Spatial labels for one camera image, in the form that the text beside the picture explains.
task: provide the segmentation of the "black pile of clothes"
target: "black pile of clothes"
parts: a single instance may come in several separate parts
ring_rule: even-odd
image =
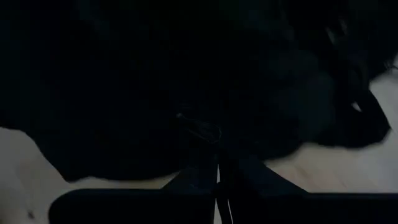
[[[398,51],[396,4],[3,1],[0,126],[67,181],[158,177],[210,144],[264,160],[381,142],[369,84]]]

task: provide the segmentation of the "black object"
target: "black object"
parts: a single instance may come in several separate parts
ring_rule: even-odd
[[[181,171],[160,190],[85,189],[62,195],[51,205],[51,224],[211,224],[215,212],[217,157]]]
[[[397,222],[398,194],[311,194],[254,156],[221,158],[223,196],[217,203],[223,224]]]

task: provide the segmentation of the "floor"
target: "floor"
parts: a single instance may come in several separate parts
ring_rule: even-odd
[[[398,72],[381,77],[371,89],[398,129]],[[398,136],[361,151],[305,145],[296,154],[266,164],[310,192],[398,192]],[[28,136],[0,129],[0,224],[46,224],[47,210],[59,195],[79,188],[158,189],[174,175],[142,182],[85,179],[68,184],[43,158]],[[28,212],[34,215],[30,219]],[[216,215],[215,223],[221,223]]]

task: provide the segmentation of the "wooden floor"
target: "wooden floor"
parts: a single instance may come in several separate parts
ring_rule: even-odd
[[[382,77],[372,91],[394,129],[398,129],[398,73]],[[298,153],[266,164],[310,192],[398,192],[398,136],[361,151],[303,146]],[[0,223],[47,223],[47,210],[59,195],[72,189],[158,189],[173,175],[145,182],[85,179],[68,184],[42,157],[35,143],[18,131],[0,129]],[[32,211],[34,220],[28,218]],[[216,216],[216,223],[221,223]]]

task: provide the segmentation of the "black cloth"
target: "black cloth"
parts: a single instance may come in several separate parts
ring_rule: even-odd
[[[27,133],[67,181],[169,174],[218,131],[270,159],[389,130],[370,80],[320,35],[329,19],[301,32],[282,1],[18,0],[0,11],[0,125]]]

